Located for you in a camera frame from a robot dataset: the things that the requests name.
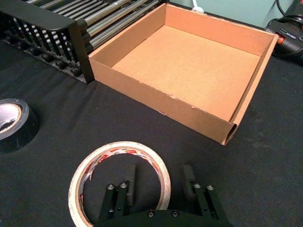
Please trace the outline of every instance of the metal rod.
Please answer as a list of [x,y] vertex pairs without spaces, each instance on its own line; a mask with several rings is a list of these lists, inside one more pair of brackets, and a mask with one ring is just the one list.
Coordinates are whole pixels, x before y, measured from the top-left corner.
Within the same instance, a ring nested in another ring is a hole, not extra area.
[[121,19],[119,22],[117,22],[113,26],[111,26],[108,29],[106,29],[105,31],[99,33],[97,36],[95,36],[93,39],[91,39],[91,41],[89,43],[93,46],[94,49],[98,48],[102,44],[102,42],[104,40],[106,40],[112,34],[114,34],[115,32],[117,32],[119,29],[123,28],[130,21],[133,21],[133,20],[137,19],[141,14],[145,13],[146,11],[148,11],[150,8],[152,8],[153,6],[155,6],[158,2],[159,2],[159,0],[155,0],[155,1],[151,2],[151,3],[149,3],[148,5],[146,5],[145,7],[141,8],[141,9],[139,9],[137,11],[134,11],[130,15],[128,15],[125,18]]
[[88,6],[90,6],[90,5],[94,4],[94,3],[96,3],[97,1],[99,1],[99,0],[91,0],[91,1],[89,1],[88,3],[86,3],[86,4],[84,4],[84,5],[82,5],[82,6],[78,7],[78,8],[73,9],[72,11],[63,14],[63,16],[65,16],[65,17],[70,17],[70,16],[73,15],[74,13],[77,13],[77,12],[81,11],[82,9],[85,9],[86,7],[88,7]]
[[49,3],[46,3],[46,4],[42,5],[42,6],[40,6],[40,8],[49,9],[49,8],[55,6],[55,5],[59,4],[59,3],[62,3],[62,2],[64,2],[64,0],[54,0],[54,1],[51,1]]
[[64,6],[61,6],[60,8],[55,9],[53,12],[54,12],[54,13],[58,13],[58,12],[60,12],[60,11],[62,11],[62,10],[64,10],[64,9],[67,9],[67,8],[69,8],[70,6],[72,6],[72,5],[74,5],[74,4],[77,4],[77,3],[81,2],[81,1],[83,1],[83,0],[72,1],[72,2],[70,2],[70,3],[68,3],[68,4],[64,5]]
[[73,14],[73,15],[71,15],[71,16],[69,16],[69,18],[75,19],[76,17],[78,17],[78,16],[80,16],[80,15],[86,13],[87,11],[90,11],[91,9],[93,9],[93,8],[95,8],[95,7],[99,6],[99,5],[101,5],[102,3],[103,3],[103,1],[97,1],[96,3],[94,3],[94,4],[92,4],[92,5],[90,5],[90,6],[86,7],[86,8],[84,8],[84,9],[82,9],[82,10],[80,10],[80,11],[78,11],[77,13],[75,13],[75,14]]
[[103,17],[107,16],[111,12],[115,11],[116,9],[120,8],[120,6],[128,3],[130,0],[117,0],[110,4],[109,6],[103,8],[102,10],[90,15],[89,17],[85,18],[85,21],[88,26],[94,24],[98,20],[102,19]]
[[28,0],[28,1],[26,1],[26,3],[28,3],[28,4],[36,4],[36,3],[39,3],[41,1],[42,0]]
[[94,13],[94,12],[97,12],[98,10],[104,8],[104,7],[107,6],[107,5],[108,5],[108,2],[104,2],[102,5],[100,5],[100,6],[98,6],[98,7],[95,7],[94,9],[92,9],[92,10],[90,10],[90,11],[88,11],[88,12],[86,12],[86,13],[84,13],[84,14],[78,16],[78,17],[76,17],[75,20],[79,20],[79,19],[81,19],[81,18],[86,18],[86,17],[89,16],[90,14],[92,14],[92,13]]
[[109,15],[108,17],[102,19],[101,21],[97,22],[93,26],[89,27],[87,29],[87,32],[89,33],[89,35],[91,37],[95,36],[97,33],[102,31],[106,27],[110,26],[111,24],[113,24],[117,20],[121,19],[126,14],[135,10],[136,8],[138,8],[139,6],[141,6],[142,4],[144,4],[147,1],[148,0],[140,0],[140,1],[137,1],[137,2],[135,2],[135,3],[133,3],[129,6],[125,7],[124,9],[120,9],[119,13],[117,13],[117,14],[113,13],[113,14]]
[[84,0],[84,1],[81,1],[81,2],[79,2],[79,3],[77,3],[77,4],[74,4],[74,5],[70,6],[70,7],[66,8],[66,9],[64,9],[64,10],[62,10],[62,11],[60,11],[60,12],[56,12],[56,13],[58,13],[58,14],[60,14],[60,15],[63,15],[63,14],[65,14],[65,13],[71,11],[72,9],[75,9],[75,8],[77,8],[77,7],[79,7],[79,6],[83,5],[83,4],[85,4],[85,3],[87,3],[87,2],[90,2],[90,1],[91,1],[91,0]]

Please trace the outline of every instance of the black electrical tape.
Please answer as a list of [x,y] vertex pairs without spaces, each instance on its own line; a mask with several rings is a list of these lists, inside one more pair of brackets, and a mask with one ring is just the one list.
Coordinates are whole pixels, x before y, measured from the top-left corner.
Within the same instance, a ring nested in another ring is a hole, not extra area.
[[20,99],[0,100],[0,152],[9,153],[28,144],[39,130],[39,120]]

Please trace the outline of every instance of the masking tape roll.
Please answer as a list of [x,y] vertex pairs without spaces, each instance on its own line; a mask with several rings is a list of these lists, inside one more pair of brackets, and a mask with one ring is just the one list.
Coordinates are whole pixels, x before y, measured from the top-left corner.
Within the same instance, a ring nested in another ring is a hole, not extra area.
[[170,200],[170,178],[167,168],[160,156],[149,147],[130,141],[114,142],[104,145],[83,160],[77,168],[70,185],[68,201],[72,220],[76,227],[93,227],[84,213],[83,186],[87,179],[91,179],[92,173],[99,163],[106,158],[118,154],[136,155],[147,162],[157,172],[161,185],[161,195],[157,210],[166,210]]
[[0,151],[9,153],[28,144],[39,130],[39,120],[21,99],[0,100]]

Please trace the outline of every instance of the cardboard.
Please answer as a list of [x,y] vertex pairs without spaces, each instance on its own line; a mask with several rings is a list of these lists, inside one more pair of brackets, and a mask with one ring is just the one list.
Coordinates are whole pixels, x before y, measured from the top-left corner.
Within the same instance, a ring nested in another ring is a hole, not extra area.
[[225,145],[277,36],[162,4],[89,55],[95,79]]

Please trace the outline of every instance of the green wall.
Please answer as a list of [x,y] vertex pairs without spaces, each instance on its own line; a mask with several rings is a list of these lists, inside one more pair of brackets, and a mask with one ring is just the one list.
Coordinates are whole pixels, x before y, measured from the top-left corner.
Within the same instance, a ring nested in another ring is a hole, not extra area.
[[[192,0],[171,0],[170,2],[193,7]],[[287,10],[293,0],[280,0],[281,7]],[[273,18],[282,17],[274,5],[274,0],[197,0],[205,12],[242,21],[251,25],[265,27]]]

